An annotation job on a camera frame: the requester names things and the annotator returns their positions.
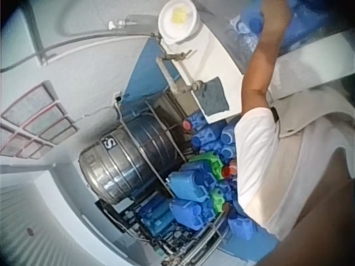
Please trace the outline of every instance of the electrical outlet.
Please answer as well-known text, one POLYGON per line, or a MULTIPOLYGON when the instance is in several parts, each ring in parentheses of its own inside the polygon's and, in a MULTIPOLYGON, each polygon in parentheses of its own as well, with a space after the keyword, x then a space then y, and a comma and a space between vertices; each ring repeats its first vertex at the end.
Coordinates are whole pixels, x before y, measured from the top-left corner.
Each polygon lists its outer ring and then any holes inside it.
POLYGON ((112 98, 112 106, 114 106, 115 103, 120 103, 121 101, 122 101, 122 91, 114 93, 112 98))

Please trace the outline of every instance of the sleeve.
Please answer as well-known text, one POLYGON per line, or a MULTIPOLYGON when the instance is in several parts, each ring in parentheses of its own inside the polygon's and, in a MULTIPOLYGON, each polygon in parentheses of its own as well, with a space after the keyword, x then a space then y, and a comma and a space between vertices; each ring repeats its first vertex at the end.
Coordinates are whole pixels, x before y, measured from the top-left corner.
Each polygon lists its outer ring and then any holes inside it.
POLYGON ((278 143, 277 126, 268 108, 247 112, 235 127, 238 201, 245 208, 260 188, 278 143))

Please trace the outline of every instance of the blue wall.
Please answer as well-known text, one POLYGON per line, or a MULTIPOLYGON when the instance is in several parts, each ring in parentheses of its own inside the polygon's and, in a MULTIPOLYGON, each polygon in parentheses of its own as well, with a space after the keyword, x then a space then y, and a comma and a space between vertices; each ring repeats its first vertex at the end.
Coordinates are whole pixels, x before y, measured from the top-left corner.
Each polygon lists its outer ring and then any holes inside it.
MULTIPOLYGON (((135 101, 146 96, 164 91, 168 82, 156 63, 156 57, 163 51, 155 39, 151 38, 145 44, 135 65, 125 91, 124 102, 135 101)), ((175 79, 179 73, 171 62, 165 62, 171 76, 175 79)))

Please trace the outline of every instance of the metal rack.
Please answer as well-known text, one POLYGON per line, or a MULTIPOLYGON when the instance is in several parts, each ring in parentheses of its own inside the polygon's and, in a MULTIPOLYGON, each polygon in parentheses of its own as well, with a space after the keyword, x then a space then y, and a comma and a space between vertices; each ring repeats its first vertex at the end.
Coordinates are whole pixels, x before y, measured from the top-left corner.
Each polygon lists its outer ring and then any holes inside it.
MULTIPOLYGON (((144 100, 139 101, 137 103, 134 103, 135 105, 140 105, 140 106, 146 106, 146 110, 148 110, 159 122, 161 127, 164 129, 164 131, 158 136, 155 136, 154 138, 160 137, 162 134, 166 134, 168 138, 170 139, 171 143, 173 144, 176 153, 180 156, 182 162, 186 162, 187 159, 184 156, 183 152, 179 149, 177 143, 173 139, 173 136, 171 134, 171 130, 176 128, 177 126, 180 126, 182 121, 187 117, 186 114, 184 113, 183 110, 179 109, 179 105, 174 102, 174 96, 170 94, 171 92, 165 91, 163 93, 159 94, 154 94, 147 96, 144 100), (181 120, 178 123, 175 123, 174 125, 171 125, 167 127, 161 119, 158 117, 156 111, 153 108, 153 105, 149 103, 151 99, 157 100, 160 97, 166 97, 171 101, 171 106, 176 109, 175 111, 180 114, 181 120)), ((121 126, 124 127, 124 129, 127 131, 128 135, 132 139, 134 145, 136 148, 139 150, 140 154, 146 161, 146 163, 149 165, 151 168, 152 172, 155 174, 155 176, 158 178, 158 180, 161 182, 161 184, 164 186, 166 191, 170 193, 170 195, 174 198, 175 195, 172 193, 170 190, 169 186, 167 185, 167 182, 162 178, 162 176, 159 174, 159 172, 155 169, 154 165, 150 161, 150 159, 147 157, 145 151, 144 151, 144 146, 150 142, 153 141, 153 139, 147 141, 146 143, 139 144, 137 139, 134 137, 134 135, 131 133, 129 127, 127 127, 127 121, 125 121, 123 117, 123 107, 127 107, 125 104, 115 104, 117 113, 119 115, 119 120, 121 122, 121 126)), ((175 250, 175 252, 171 253, 170 252, 165 252, 166 254, 170 254, 169 257, 162 262, 162 265, 167 265, 167 266, 177 266, 177 265, 182 265, 182 266, 200 266, 202 263, 207 260, 209 255, 217 248, 220 242, 222 242, 229 232, 228 226, 226 226, 226 217, 228 215, 228 212, 221 213, 213 223, 208 224, 204 229, 201 231, 197 232, 188 243, 185 243, 183 246, 179 247, 179 250, 175 250)))

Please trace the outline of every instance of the white t-shirt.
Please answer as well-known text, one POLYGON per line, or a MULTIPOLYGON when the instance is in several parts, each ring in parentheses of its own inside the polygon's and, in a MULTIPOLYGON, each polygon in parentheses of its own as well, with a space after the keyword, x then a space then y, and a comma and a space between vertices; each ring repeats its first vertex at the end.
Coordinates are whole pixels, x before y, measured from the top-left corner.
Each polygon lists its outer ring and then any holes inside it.
MULTIPOLYGON (((279 143, 279 122, 268 108, 247 112, 235 127, 238 165, 238 201, 245 208, 262 184, 279 143)), ((284 239, 303 206, 323 176, 334 151, 343 147, 352 152, 348 140, 321 117, 304 128, 300 155, 291 184, 268 222, 270 233, 284 239)))

